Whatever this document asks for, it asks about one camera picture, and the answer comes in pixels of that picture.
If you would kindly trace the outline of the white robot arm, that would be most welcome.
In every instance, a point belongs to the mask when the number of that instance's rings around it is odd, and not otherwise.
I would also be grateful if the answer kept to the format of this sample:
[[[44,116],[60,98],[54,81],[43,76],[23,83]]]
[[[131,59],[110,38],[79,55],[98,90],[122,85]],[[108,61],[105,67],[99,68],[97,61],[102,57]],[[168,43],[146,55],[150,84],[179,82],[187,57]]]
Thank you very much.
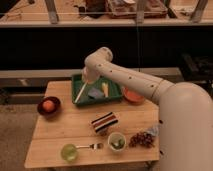
[[[159,106],[161,171],[213,171],[213,99],[190,82],[172,83],[112,63],[102,47],[85,58],[83,79],[104,76]]]

